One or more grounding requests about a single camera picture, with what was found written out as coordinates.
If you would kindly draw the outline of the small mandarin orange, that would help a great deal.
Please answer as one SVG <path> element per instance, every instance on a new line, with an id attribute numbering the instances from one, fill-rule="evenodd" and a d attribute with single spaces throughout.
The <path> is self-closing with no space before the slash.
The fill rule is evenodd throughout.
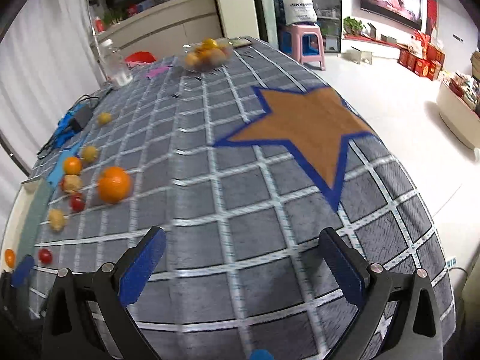
<path id="1" fill-rule="evenodd" d="M 10 269 L 14 269 L 16 265 L 16 253 L 12 249 L 6 249 L 4 252 L 5 263 Z"/>

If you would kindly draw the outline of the red cherry tomato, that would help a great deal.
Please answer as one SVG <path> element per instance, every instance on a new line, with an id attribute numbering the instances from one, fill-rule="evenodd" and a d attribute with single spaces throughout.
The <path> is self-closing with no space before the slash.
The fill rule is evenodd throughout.
<path id="1" fill-rule="evenodd" d="M 75 193 L 70 197 L 70 207 L 73 212 L 81 212 L 86 207 L 86 198 L 83 193 Z"/>
<path id="2" fill-rule="evenodd" d="M 38 259 L 41 264 L 49 265 L 53 261 L 52 252 L 50 252 L 50 250 L 48 250 L 47 248 L 41 248 L 38 251 Z"/>

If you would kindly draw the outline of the physalis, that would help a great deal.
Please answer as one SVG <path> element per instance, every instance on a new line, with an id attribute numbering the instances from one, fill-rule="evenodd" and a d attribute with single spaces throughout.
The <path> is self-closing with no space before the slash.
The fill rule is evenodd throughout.
<path id="1" fill-rule="evenodd" d="M 48 223 L 49 227 L 54 232 L 61 232 L 67 222 L 67 218 L 63 211 L 60 209 L 51 209 L 48 213 Z"/>

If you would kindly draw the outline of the large orange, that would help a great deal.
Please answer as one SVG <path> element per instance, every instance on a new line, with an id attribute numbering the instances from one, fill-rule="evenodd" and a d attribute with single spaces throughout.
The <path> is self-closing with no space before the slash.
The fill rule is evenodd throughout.
<path id="1" fill-rule="evenodd" d="M 97 193 L 104 203 L 116 204 L 128 197 L 131 184 L 131 176 L 124 169 L 109 166 L 98 179 Z"/>

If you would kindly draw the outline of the white tray teal rim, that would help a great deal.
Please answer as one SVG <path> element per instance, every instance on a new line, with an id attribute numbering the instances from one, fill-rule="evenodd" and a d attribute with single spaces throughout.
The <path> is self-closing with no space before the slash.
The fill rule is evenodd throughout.
<path id="1" fill-rule="evenodd" d="M 19 188 L 7 219 L 1 243 L 1 271 L 11 272 L 27 254 L 32 254 L 41 221 L 47 213 L 47 205 L 53 194 L 44 177 L 25 180 Z M 6 250 L 15 255 L 13 267 L 7 265 Z"/>

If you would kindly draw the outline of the husked physalis fruit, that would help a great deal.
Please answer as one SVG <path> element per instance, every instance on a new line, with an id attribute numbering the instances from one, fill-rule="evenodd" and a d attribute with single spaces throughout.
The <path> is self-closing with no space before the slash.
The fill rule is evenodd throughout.
<path id="1" fill-rule="evenodd" d="M 60 187 L 66 194 L 76 194 L 82 186 L 82 180 L 78 175 L 64 175 L 60 181 Z"/>

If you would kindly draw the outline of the small orange tomato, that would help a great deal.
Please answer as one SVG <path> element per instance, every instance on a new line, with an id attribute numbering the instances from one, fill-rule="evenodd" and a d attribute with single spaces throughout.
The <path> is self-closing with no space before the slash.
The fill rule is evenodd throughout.
<path id="1" fill-rule="evenodd" d="M 78 176 L 82 171 L 82 161 L 77 156 L 69 156 L 63 161 L 63 171 L 65 175 Z"/>

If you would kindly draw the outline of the yellow-green round fruit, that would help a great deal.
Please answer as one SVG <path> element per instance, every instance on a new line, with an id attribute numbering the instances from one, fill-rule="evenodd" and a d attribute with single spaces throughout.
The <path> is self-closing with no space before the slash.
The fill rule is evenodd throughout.
<path id="1" fill-rule="evenodd" d="M 93 145 L 87 145 L 82 148 L 81 158 L 85 164 L 91 164 L 98 158 L 98 149 Z"/>

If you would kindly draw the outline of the black power adapter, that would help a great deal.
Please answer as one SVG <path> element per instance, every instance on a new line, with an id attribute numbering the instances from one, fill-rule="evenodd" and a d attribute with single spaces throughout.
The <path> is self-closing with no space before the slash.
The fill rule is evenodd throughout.
<path id="1" fill-rule="evenodd" d="M 73 114 L 69 125 L 73 132 L 81 132 L 93 117 L 93 110 L 90 106 L 81 106 Z"/>

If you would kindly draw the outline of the far yellow-green fruit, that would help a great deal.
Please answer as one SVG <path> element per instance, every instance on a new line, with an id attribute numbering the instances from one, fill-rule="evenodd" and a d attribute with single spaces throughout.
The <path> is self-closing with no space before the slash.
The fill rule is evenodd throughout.
<path id="1" fill-rule="evenodd" d="M 97 123 L 100 126 L 108 125 L 111 121 L 112 121 L 112 115 L 110 113 L 107 113 L 107 112 L 102 112 L 97 117 Z"/>

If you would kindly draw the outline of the white curtain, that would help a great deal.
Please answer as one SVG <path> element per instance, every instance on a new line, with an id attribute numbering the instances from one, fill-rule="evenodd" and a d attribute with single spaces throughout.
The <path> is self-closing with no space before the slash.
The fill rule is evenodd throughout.
<path id="1" fill-rule="evenodd" d="M 24 166 L 104 75 L 89 40 L 86 0 L 27 0 L 1 40 L 1 133 Z"/>

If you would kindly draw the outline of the clear plastic bottle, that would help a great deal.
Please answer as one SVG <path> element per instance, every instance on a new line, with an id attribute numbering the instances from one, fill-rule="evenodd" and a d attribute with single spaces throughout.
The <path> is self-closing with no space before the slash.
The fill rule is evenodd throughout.
<path id="1" fill-rule="evenodd" d="M 122 88 L 132 81 L 128 65 L 120 50 L 114 47 L 112 39 L 106 39 L 99 45 L 99 54 L 106 78 L 114 88 Z"/>

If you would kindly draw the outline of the white low cabinet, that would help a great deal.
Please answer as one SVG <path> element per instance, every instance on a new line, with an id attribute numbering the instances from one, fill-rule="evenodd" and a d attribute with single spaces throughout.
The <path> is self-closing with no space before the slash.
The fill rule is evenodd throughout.
<path id="1" fill-rule="evenodd" d="M 444 123 L 471 150 L 479 149 L 479 117 L 443 80 L 439 86 L 437 107 Z"/>

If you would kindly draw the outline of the red plastic chair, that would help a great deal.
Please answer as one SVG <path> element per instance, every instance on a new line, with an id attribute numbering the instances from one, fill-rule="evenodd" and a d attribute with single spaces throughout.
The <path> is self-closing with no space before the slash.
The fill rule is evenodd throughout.
<path id="1" fill-rule="evenodd" d="M 154 57 L 154 55 L 148 51 L 138 51 L 127 56 L 124 60 L 130 68 L 133 68 L 143 64 L 154 63 L 156 61 L 156 57 Z"/>

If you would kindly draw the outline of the grey checkered star tablecloth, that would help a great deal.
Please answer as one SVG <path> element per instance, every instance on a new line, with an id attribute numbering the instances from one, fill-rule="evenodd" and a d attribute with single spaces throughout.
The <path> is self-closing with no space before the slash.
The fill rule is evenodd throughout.
<path id="1" fill-rule="evenodd" d="M 454 299 L 433 219 L 378 138 L 348 143 L 337 210 L 286 147 L 216 145 L 264 112 L 255 88 L 304 92 L 320 78 L 259 41 L 210 73 L 186 72 L 175 57 L 160 65 L 155 78 L 136 69 L 99 105 L 112 121 L 91 121 L 77 136 L 99 157 L 81 174 L 85 209 L 69 213 L 61 232 L 41 223 L 34 246 L 53 262 L 32 272 L 32 317 L 58 269 L 93 272 L 159 226 L 167 249 L 129 309 L 161 358 L 246 359 L 264 349 L 276 359 L 322 359 L 356 312 L 318 254 L 319 233 L 330 227 L 389 271 L 425 269 L 442 337 L 452 337 Z M 108 167 L 131 176 L 116 204 L 98 196 Z"/>

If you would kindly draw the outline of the red gift boxes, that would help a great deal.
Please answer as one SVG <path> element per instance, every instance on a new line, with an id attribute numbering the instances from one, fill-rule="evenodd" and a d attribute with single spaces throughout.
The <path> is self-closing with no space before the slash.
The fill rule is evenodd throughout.
<path id="1" fill-rule="evenodd" d="M 406 45 L 398 44 L 398 47 L 400 50 L 398 64 L 418 77 L 439 79 L 445 54 L 435 41 L 431 41 L 429 35 L 416 30 Z"/>

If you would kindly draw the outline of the beige counter cabinet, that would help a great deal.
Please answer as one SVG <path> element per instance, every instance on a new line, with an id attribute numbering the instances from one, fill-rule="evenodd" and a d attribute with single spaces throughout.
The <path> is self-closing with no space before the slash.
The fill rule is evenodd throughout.
<path id="1" fill-rule="evenodd" d="M 157 59 L 182 52 L 187 44 L 222 38 L 216 0 L 170 0 L 109 27 L 90 49 L 110 39 L 124 57 L 148 51 Z"/>

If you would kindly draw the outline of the glass fruit bowl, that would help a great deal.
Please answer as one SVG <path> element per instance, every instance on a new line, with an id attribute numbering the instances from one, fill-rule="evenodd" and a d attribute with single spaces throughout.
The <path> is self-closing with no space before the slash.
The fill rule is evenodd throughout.
<path id="1" fill-rule="evenodd" d="M 233 44 L 227 38 L 207 38 L 184 45 L 182 52 L 182 65 L 187 71 L 209 72 L 228 63 L 233 54 Z"/>

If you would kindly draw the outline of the small white step stool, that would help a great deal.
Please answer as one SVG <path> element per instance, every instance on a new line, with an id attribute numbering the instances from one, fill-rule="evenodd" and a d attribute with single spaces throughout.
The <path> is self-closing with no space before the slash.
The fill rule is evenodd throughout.
<path id="1" fill-rule="evenodd" d="M 352 49 L 349 49 L 348 51 L 348 56 L 350 57 L 352 62 L 357 64 L 365 62 L 371 65 L 373 63 L 373 53 L 371 51 L 352 47 Z"/>

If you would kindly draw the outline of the pink plastic stool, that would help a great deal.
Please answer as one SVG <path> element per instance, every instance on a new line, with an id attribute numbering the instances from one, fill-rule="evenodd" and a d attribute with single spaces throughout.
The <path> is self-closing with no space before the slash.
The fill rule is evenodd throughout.
<path id="1" fill-rule="evenodd" d="M 298 63 L 320 63 L 326 69 L 323 36 L 317 24 L 284 26 L 280 36 L 280 51 Z"/>

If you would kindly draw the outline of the small potted plant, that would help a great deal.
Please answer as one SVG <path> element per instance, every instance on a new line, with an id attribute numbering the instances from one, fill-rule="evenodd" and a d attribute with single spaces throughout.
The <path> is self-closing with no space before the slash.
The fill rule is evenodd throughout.
<path id="1" fill-rule="evenodd" d="M 364 26 L 361 20 L 347 16 L 343 19 L 343 29 L 347 35 L 360 36 Z"/>

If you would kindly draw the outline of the white shopping bag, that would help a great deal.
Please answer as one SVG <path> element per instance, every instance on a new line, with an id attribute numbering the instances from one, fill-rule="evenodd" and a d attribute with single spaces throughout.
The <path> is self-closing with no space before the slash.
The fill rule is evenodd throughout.
<path id="1" fill-rule="evenodd" d="M 315 23 L 317 14 L 312 0 L 281 0 L 285 25 Z"/>

